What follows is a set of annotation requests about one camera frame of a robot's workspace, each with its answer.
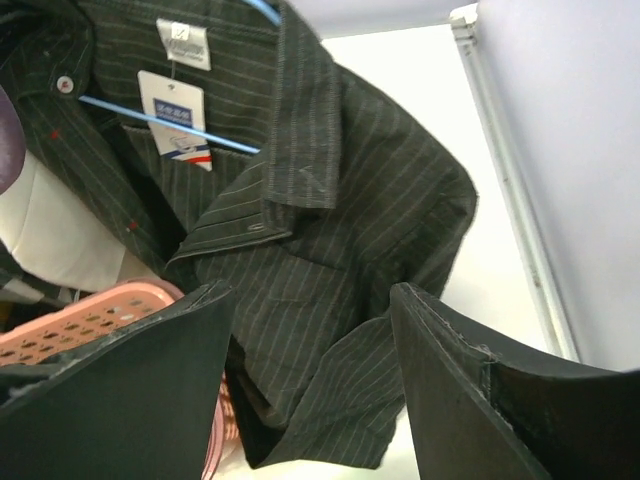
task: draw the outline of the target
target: price tag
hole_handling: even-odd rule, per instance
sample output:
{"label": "price tag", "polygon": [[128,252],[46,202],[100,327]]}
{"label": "price tag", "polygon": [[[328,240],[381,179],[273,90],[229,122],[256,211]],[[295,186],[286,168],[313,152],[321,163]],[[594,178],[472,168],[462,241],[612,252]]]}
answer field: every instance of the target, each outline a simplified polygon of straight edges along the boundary
{"label": "price tag", "polygon": [[[144,70],[138,72],[138,82],[144,113],[194,130],[205,130],[201,88]],[[160,155],[211,171],[211,150],[206,139],[153,122],[149,122],[149,128]]]}

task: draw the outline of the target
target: hanging shirt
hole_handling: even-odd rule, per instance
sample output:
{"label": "hanging shirt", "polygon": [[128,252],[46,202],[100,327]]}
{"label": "hanging shirt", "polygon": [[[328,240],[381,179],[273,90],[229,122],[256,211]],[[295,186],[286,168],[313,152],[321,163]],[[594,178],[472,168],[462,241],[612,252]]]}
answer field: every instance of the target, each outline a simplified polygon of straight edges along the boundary
{"label": "hanging shirt", "polygon": [[[442,292],[475,211],[464,169],[285,2],[279,27],[236,0],[10,3],[42,13],[0,69],[29,148],[157,272],[235,287],[227,375],[249,463],[377,467],[404,404],[389,290]],[[78,100],[141,110],[138,72],[172,74],[158,18],[207,29],[211,70],[175,78],[204,90],[208,132],[260,153],[211,145],[209,172]]]}

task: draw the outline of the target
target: white fabric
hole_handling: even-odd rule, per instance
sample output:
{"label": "white fabric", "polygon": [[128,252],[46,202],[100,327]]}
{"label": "white fabric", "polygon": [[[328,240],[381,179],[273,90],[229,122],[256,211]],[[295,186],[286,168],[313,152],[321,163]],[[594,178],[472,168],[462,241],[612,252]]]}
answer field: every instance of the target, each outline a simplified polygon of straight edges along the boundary
{"label": "white fabric", "polygon": [[127,277],[153,276],[30,152],[0,196],[0,240],[26,271],[90,292]]}

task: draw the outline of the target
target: blue hanger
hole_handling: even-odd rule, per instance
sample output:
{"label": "blue hanger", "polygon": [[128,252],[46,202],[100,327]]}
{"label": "blue hanger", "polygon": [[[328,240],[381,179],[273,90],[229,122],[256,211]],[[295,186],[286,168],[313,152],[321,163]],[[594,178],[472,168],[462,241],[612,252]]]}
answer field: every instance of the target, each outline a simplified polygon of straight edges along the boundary
{"label": "blue hanger", "polygon": [[[269,5],[266,2],[266,0],[242,0],[242,1],[245,3],[248,3],[252,7],[259,10],[276,27],[280,26],[280,23],[281,23],[280,15],[276,10],[274,10],[274,8],[271,5]],[[162,118],[154,117],[153,115],[147,115],[146,113],[137,112],[136,110],[131,110],[130,108],[120,107],[119,105],[105,102],[103,100],[98,100],[97,98],[89,97],[87,95],[82,95],[79,98],[79,100],[84,103],[94,105],[96,107],[104,108],[106,110],[111,110],[112,112],[119,113],[127,117],[136,118],[138,120],[144,120],[147,122],[157,123],[159,125],[164,125],[165,127],[175,128],[176,130],[190,133],[191,135],[196,135],[198,137],[206,138],[211,142],[217,143],[219,145],[223,145],[225,147],[234,148],[241,152],[256,154],[260,151],[259,148],[252,147],[250,145],[245,145],[244,143],[234,142],[233,140],[228,140],[226,138],[219,137],[217,135],[212,135],[210,133],[203,132],[200,130],[194,130],[193,128],[185,127],[183,125],[179,125],[173,122],[168,122],[166,120],[163,120]]]}

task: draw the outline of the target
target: pink basket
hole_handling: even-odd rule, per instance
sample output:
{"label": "pink basket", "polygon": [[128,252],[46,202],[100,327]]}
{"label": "pink basket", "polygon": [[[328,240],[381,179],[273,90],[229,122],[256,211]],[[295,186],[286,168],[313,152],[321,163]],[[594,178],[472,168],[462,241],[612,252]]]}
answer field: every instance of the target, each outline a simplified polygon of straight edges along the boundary
{"label": "pink basket", "polygon": [[[162,310],[182,296],[175,286],[159,280],[132,280],[116,285],[0,335],[0,366],[35,365]],[[237,436],[235,415],[223,378],[202,480],[210,480],[215,473],[224,441]]]}

